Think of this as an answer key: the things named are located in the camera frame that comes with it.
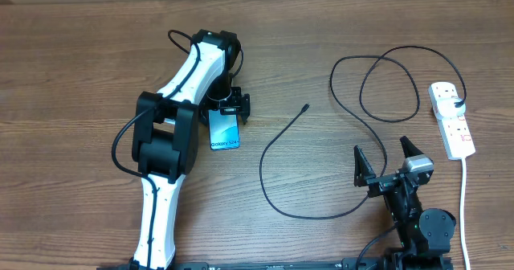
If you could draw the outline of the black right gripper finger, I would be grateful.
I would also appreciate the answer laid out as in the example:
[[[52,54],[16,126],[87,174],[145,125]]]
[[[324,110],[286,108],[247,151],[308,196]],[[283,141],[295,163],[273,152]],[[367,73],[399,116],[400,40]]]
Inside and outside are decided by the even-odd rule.
[[[412,158],[418,155],[422,155],[422,151],[418,149],[407,136],[401,137],[400,142],[405,158]]]
[[[354,186],[367,186],[370,179],[376,178],[376,174],[362,149],[358,145],[355,145],[353,150],[355,160]]]

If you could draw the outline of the blue Samsung Galaxy phone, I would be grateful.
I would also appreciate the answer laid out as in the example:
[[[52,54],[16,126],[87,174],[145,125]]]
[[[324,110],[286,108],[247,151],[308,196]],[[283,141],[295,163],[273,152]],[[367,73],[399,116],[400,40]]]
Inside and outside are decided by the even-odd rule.
[[[212,150],[236,149],[240,146],[236,115],[222,115],[220,111],[209,110],[208,118]]]

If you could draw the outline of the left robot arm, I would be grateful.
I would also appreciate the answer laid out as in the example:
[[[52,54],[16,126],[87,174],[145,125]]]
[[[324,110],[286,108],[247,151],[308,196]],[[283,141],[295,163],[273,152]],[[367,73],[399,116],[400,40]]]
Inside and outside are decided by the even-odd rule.
[[[171,269],[176,247],[178,195],[198,154],[199,126],[208,125],[213,149],[239,144],[250,97],[232,84],[243,59],[235,33],[200,30],[190,36],[187,59],[156,93],[137,99],[132,157],[143,188],[141,232],[130,269]]]

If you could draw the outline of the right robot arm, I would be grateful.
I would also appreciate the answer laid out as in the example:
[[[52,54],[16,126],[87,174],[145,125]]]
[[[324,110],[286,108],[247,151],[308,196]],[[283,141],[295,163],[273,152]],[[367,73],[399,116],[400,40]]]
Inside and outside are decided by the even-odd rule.
[[[354,264],[355,269],[450,270],[453,263],[444,255],[451,250],[456,218],[439,208],[424,209],[417,190],[426,185],[434,172],[433,161],[408,137],[401,137],[405,160],[393,174],[378,177],[359,146],[354,147],[354,185],[367,186],[370,198],[382,196],[394,225],[370,241]],[[389,248],[373,263],[363,255],[391,231],[398,233],[401,247]]]

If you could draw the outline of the white charger plug adapter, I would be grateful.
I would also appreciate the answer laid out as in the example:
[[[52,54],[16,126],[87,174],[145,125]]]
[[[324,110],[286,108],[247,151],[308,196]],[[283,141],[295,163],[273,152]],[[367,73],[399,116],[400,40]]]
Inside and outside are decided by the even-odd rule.
[[[462,116],[466,112],[466,105],[458,97],[439,98],[433,104],[433,110],[438,120]]]

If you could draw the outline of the white power strip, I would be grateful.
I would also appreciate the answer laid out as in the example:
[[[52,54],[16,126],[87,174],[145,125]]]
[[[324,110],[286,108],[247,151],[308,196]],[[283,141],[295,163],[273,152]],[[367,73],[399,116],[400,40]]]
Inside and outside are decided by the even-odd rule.
[[[439,98],[459,97],[456,86],[449,82],[436,82],[428,88],[432,104]],[[465,159],[475,153],[474,142],[471,137],[464,114],[458,117],[438,120],[439,131],[443,145],[450,160]]]

